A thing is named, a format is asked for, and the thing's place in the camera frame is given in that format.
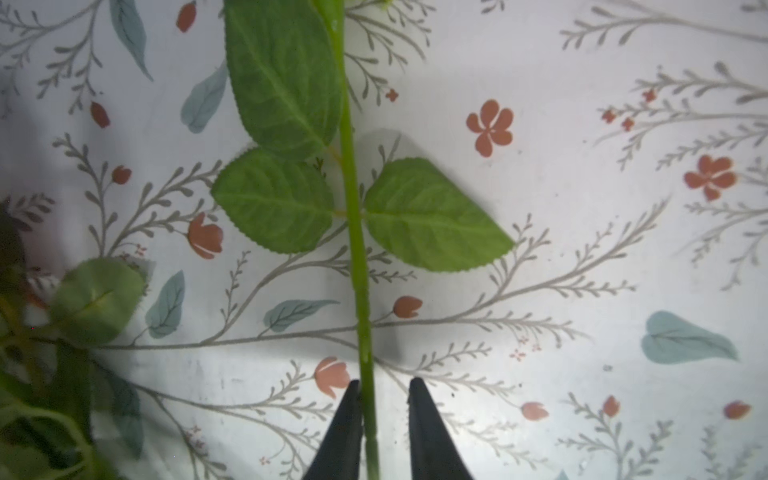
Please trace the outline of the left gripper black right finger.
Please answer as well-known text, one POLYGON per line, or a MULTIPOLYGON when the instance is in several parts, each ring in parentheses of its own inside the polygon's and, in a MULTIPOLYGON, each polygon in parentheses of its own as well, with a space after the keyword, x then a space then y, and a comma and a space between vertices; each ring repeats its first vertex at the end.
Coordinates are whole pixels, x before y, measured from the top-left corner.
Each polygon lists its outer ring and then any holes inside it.
POLYGON ((422 378, 409 384, 409 439, 413 480, 472 480, 422 378))

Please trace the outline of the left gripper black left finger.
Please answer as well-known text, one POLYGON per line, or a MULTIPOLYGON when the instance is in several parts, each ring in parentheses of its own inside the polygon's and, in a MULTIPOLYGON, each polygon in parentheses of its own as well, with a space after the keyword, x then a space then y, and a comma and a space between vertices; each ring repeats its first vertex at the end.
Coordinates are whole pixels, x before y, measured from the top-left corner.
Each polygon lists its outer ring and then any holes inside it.
POLYGON ((333 416, 304 480, 358 480, 363 412, 360 381, 352 380, 333 416))

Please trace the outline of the white blue rose stem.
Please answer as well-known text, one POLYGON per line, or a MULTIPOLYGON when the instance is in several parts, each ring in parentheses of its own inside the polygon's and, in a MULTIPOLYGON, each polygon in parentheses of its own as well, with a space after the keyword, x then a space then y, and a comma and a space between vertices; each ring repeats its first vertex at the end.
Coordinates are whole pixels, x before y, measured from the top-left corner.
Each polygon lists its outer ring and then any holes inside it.
POLYGON ((312 159, 333 145, 341 169, 360 365, 366 469, 380 475, 368 253, 374 239, 431 272, 488 265, 511 237, 431 161, 385 165, 359 188, 340 1, 227 1, 225 57, 241 123, 255 147, 232 160, 211 193, 234 226, 282 254, 315 250, 336 215, 312 159))

